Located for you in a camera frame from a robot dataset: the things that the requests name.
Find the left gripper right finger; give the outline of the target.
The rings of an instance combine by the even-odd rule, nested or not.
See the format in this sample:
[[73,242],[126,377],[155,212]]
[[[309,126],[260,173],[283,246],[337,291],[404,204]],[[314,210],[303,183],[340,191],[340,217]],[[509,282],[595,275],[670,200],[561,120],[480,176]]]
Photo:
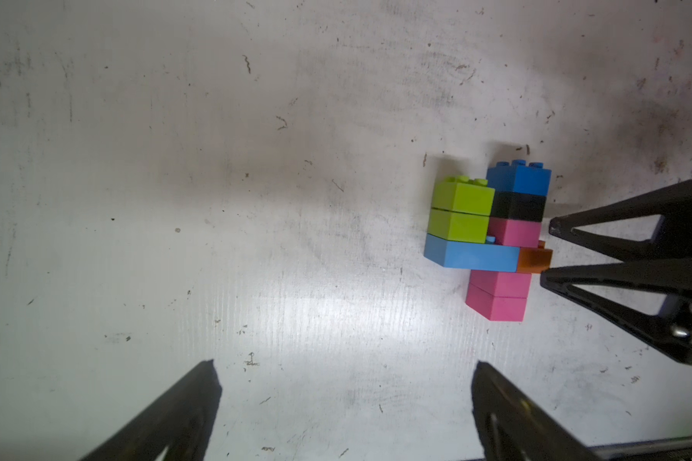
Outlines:
[[598,458],[491,364],[477,364],[471,392],[486,460]]

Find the orange lego brick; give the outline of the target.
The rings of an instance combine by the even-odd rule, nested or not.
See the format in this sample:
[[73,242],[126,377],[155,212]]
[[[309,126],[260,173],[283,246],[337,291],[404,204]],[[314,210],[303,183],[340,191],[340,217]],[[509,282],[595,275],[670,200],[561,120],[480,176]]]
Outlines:
[[546,249],[546,242],[539,240],[535,248],[522,247],[519,251],[516,272],[540,274],[551,266],[553,251]]

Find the green lego brick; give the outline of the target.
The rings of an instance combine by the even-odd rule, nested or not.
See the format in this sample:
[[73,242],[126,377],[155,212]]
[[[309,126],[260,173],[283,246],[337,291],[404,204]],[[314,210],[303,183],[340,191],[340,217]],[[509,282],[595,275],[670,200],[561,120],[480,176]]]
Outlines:
[[486,243],[489,217],[431,209],[428,234],[457,242]]
[[443,211],[489,216],[494,196],[495,189],[488,185],[486,179],[447,177],[434,187],[431,207]]

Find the pink lego brick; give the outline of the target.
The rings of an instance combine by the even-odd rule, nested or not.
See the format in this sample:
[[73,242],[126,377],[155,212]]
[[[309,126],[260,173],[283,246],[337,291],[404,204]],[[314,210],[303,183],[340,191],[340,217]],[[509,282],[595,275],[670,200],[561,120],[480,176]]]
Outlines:
[[465,303],[492,322],[522,322],[527,299],[494,296],[469,284]]
[[541,228],[541,222],[490,217],[487,235],[494,237],[498,245],[536,248]]
[[473,270],[469,284],[495,297],[524,298],[530,293],[532,274]]

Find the black lego brick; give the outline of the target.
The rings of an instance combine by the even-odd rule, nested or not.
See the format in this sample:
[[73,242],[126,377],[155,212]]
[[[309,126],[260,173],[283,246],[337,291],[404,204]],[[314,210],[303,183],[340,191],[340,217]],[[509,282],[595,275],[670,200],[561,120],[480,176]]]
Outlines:
[[490,216],[507,220],[541,222],[546,201],[546,196],[496,191]]

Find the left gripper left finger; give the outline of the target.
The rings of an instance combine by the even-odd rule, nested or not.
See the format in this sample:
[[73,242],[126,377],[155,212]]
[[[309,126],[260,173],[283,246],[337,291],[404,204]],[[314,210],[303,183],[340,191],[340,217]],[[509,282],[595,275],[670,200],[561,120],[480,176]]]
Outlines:
[[84,459],[202,460],[221,395],[213,361],[202,361]]

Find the dark blue lego brick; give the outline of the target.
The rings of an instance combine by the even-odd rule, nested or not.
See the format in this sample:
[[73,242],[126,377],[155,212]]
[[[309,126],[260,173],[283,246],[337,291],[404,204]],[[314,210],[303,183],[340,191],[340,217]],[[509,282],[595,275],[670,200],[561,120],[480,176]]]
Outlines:
[[488,186],[498,192],[515,192],[546,197],[549,192],[552,171],[543,163],[527,163],[516,159],[511,163],[498,161],[486,172]]

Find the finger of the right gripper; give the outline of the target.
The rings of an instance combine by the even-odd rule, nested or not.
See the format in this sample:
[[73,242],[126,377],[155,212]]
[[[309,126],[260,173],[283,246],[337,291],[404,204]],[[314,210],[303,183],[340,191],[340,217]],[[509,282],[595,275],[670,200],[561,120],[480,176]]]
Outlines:
[[559,267],[543,272],[540,284],[692,365],[692,257]]
[[549,234],[620,261],[692,257],[692,180],[555,217]]

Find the light blue long lego brick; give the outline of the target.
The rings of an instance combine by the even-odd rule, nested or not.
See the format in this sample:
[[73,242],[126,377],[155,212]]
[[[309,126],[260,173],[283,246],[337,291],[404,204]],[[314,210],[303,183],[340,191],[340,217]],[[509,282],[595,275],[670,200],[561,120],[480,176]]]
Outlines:
[[444,268],[515,273],[519,247],[446,240],[426,236],[424,257]]

